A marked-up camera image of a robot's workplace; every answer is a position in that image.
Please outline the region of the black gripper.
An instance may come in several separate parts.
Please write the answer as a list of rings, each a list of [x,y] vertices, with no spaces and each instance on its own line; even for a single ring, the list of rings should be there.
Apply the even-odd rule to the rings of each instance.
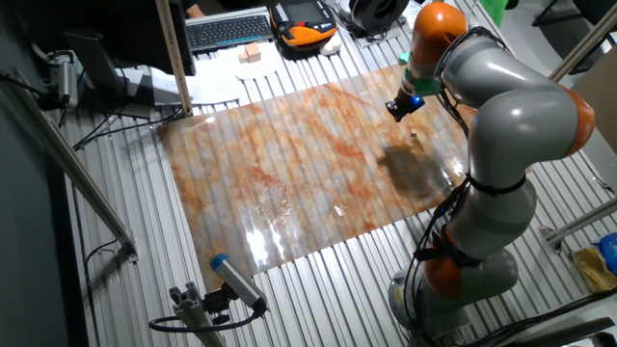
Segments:
[[[417,111],[425,105],[425,101],[421,96],[398,96],[394,100],[386,103],[388,112],[393,116],[395,122],[399,119],[403,120],[408,115]]]

